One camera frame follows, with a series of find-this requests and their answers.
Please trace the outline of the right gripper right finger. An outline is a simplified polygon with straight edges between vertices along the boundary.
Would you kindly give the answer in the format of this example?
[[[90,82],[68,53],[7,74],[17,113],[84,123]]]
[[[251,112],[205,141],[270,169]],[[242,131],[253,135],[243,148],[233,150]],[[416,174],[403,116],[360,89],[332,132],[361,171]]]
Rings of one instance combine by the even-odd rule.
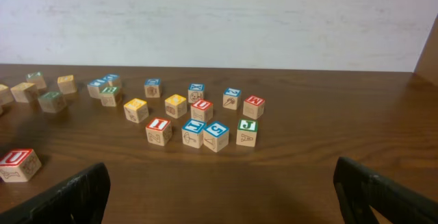
[[[338,158],[333,184],[345,223],[378,223],[373,210],[391,223],[437,222],[437,202],[350,158]]]

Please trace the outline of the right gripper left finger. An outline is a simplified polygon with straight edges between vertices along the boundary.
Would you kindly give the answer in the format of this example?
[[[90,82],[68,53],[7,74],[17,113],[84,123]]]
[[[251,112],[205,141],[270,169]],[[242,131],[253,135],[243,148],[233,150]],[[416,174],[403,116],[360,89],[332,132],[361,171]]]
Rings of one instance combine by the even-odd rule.
[[[101,223],[110,187],[100,162],[5,211],[1,223]]]

